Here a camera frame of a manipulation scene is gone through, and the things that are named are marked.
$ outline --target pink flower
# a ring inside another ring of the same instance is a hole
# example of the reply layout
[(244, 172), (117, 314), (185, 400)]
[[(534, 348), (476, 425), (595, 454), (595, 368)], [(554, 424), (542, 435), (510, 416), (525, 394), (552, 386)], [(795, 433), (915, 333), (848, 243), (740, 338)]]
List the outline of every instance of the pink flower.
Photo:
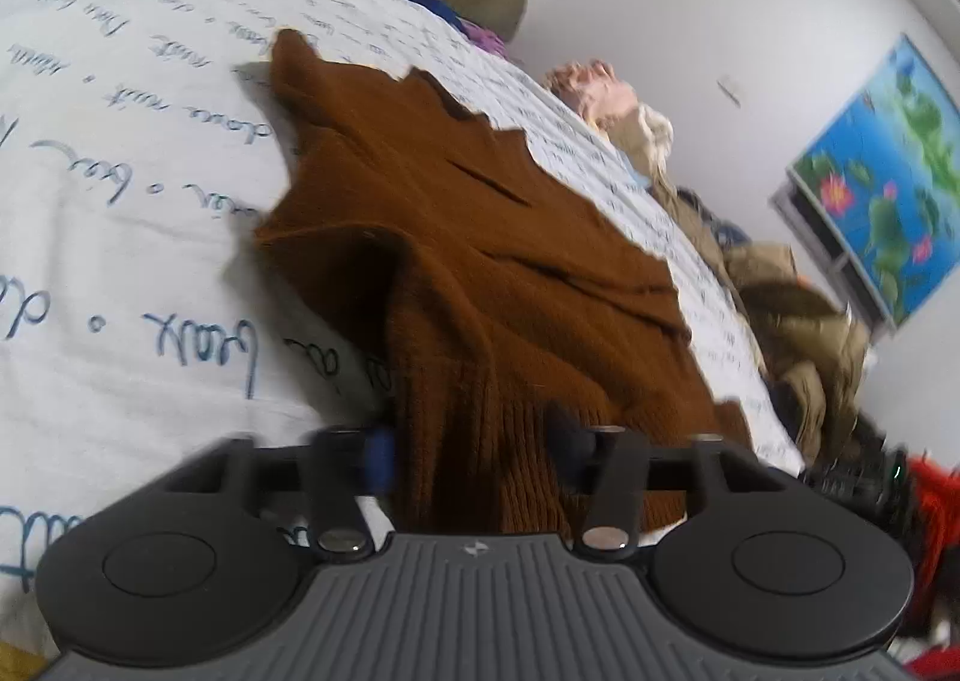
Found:
[(820, 183), (820, 201), (830, 215), (843, 217), (853, 206), (853, 193), (847, 187), (843, 176), (832, 173)]
[(913, 246), (913, 263), (923, 264), (933, 256), (933, 240), (930, 235), (923, 235), (923, 239)]

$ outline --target red fabric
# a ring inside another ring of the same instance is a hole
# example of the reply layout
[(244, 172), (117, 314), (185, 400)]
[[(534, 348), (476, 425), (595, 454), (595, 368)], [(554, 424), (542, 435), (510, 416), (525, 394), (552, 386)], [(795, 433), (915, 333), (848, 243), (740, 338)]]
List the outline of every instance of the red fabric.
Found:
[(913, 608), (925, 613), (940, 557), (945, 548), (960, 542), (960, 473), (949, 473), (926, 459), (911, 459), (910, 473), (926, 524), (926, 549), (917, 574)]
[(957, 649), (931, 649), (926, 654), (920, 654), (917, 659), (906, 665), (906, 668), (920, 678), (943, 678), (947, 675), (960, 673), (960, 647)]

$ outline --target handwritten text print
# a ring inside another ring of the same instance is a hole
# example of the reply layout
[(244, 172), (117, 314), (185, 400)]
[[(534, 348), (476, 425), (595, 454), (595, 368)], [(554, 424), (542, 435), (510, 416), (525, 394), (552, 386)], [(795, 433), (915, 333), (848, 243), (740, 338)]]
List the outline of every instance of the handwritten text print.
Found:
[(95, 161), (93, 158), (80, 158), (77, 152), (64, 142), (58, 142), (54, 139), (40, 139), (32, 143), (32, 148), (52, 148), (64, 154), (66, 160), (70, 162), (67, 171), (80, 168), (83, 169), (85, 178), (97, 178), (98, 181), (109, 180), (116, 186), (114, 194), (107, 199), (107, 206), (115, 205), (117, 200), (127, 190), (127, 186), (133, 179), (133, 168), (126, 163), (109, 164), (106, 161)]
[(334, 347), (320, 347), (316, 343), (302, 343), (292, 337), (284, 337), (283, 344), (290, 349), (298, 349), (321, 377), (330, 380), (340, 372), (340, 355)]
[(150, 37), (150, 39), (157, 40), (157, 44), (152, 46), (150, 49), (160, 59), (164, 59), (165, 61), (171, 61), (171, 59), (186, 61), (196, 69), (203, 68), (203, 66), (207, 66), (210, 63), (210, 61), (205, 59), (204, 56), (201, 56), (199, 53), (195, 53), (186, 45), (171, 40), (169, 37), (155, 35), (154, 37)]
[(97, 4), (87, 4), (83, 8), (83, 14), (94, 22), (100, 23), (100, 33), (105, 37), (112, 37), (130, 22), (127, 18)]
[(124, 108), (124, 105), (130, 101), (131, 104), (139, 104), (141, 107), (146, 109), (155, 109), (160, 112), (162, 109), (167, 109), (170, 107), (169, 104), (165, 104), (160, 96), (157, 96), (155, 93), (147, 93), (145, 90), (137, 90), (136, 88), (127, 88), (123, 83), (117, 85), (116, 91), (114, 93), (107, 93), (104, 96), (104, 99), (109, 102), (111, 107), (115, 107), (117, 104), (120, 104), (120, 109)]
[(258, 136), (271, 136), (273, 133), (266, 123), (254, 124), (246, 120), (233, 120), (219, 112), (210, 112), (209, 110), (196, 109), (195, 107), (184, 107), (184, 109), (190, 113), (190, 117), (199, 120), (200, 123), (210, 123), (212, 126), (223, 126), (228, 131), (244, 131), (247, 135), (247, 138), (244, 140), (245, 145), (253, 145), (253, 141), (256, 140)]
[(239, 23), (229, 23), (230, 33), (237, 37), (239, 40), (244, 42), (251, 42), (258, 46), (261, 56), (270, 49), (270, 40), (264, 35), (258, 34), (256, 31), (251, 31), (245, 26), (241, 26)]
[(8, 278), (6, 275), (0, 275), (0, 312), (3, 312), (5, 308), (16, 311), (13, 314), (13, 322), (7, 328), (7, 334), (4, 336), (6, 341), (13, 340), (16, 337), (16, 333), (20, 331), (21, 323), (27, 323), (29, 326), (43, 323), (47, 313), (50, 312), (50, 292), (35, 291), (28, 294), (19, 278)]
[(237, 202), (234, 202), (229, 196), (224, 194), (218, 194), (215, 192), (205, 193), (205, 191), (200, 188), (195, 182), (191, 182), (184, 186), (187, 190), (192, 190), (197, 194), (197, 198), (200, 200), (200, 207), (203, 209), (209, 209), (212, 211), (214, 218), (219, 218), (220, 213), (227, 213), (227, 215), (246, 215), (248, 217), (256, 217), (260, 213), (254, 208), (245, 208), (240, 206)]
[(66, 67), (70, 65), (65, 64), (59, 58), (49, 53), (37, 53), (37, 51), (31, 50), (29, 47), (23, 47), (18, 44), (11, 45), (7, 52), (11, 54), (11, 64), (27, 66), (27, 68), (34, 71), (35, 75), (48, 74), (53, 77), (56, 72), (59, 72), (61, 69), (66, 69)]
[(40, 532), (40, 551), (44, 552), (54, 540), (83, 520), (79, 516), (64, 518), (56, 513), (48, 515), (40, 511), (24, 516), (11, 505), (0, 505), (0, 523), (6, 524), (10, 521), (14, 521), (20, 527), (19, 558), (13, 564), (0, 562), (0, 574), (16, 576), (20, 579), (23, 592), (29, 593), (30, 580), (34, 577), (35, 570), (28, 564), (27, 548), (28, 545), (32, 545), (31, 539), (35, 536), (35, 532)]
[(233, 327), (233, 334), (227, 336), (227, 331), (222, 326), (217, 326), (216, 323), (212, 326), (205, 326), (202, 323), (185, 319), (179, 323), (179, 328), (176, 328), (174, 324), (176, 313), (166, 319), (151, 313), (144, 313), (143, 318), (146, 321), (156, 323), (160, 327), (160, 331), (157, 333), (157, 355), (164, 355), (166, 343), (169, 339), (176, 349), (176, 358), (184, 367), (190, 364), (191, 358), (199, 361), (213, 360), (220, 367), (227, 365), (230, 360), (230, 346), (236, 345), (237, 350), (247, 356), (245, 392), (248, 400), (253, 399), (256, 357), (259, 353), (259, 345), (256, 338), (256, 329), (250, 321), (241, 318)]
[(19, 118), (13, 118), (13, 120), (7, 122), (6, 115), (0, 115), (0, 148), (3, 147), (4, 142), (10, 139), (10, 135), (13, 133), (13, 130), (16, 128), (16, 124), (19, 122)]

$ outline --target white bedsheet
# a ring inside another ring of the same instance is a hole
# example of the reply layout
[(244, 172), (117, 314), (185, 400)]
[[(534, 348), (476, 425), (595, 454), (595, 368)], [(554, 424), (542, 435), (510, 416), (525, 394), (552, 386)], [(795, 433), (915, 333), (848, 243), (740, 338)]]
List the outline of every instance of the white bedsheet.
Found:
[(39, 650), (49, 542), (198, 446), (291, 444), (370, 415), (386, 374), (259, 265), (288, 184), (275, 30), (333, 61), (430, 70), (664, 256), (717, 398), (758, 454), (800, 457), (723, 292), (628, 168), (505, 61), (405, 0), (0, 0), (0, 639)]

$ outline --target painting of flowers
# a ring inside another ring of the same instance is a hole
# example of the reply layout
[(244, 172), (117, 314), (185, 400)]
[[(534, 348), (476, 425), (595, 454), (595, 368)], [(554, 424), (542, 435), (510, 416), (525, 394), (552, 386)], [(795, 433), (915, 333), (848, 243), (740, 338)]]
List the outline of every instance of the painting of flowers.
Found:
[(960, 112), (907, 37), (792, 176), (896, 325), (960, 260)]

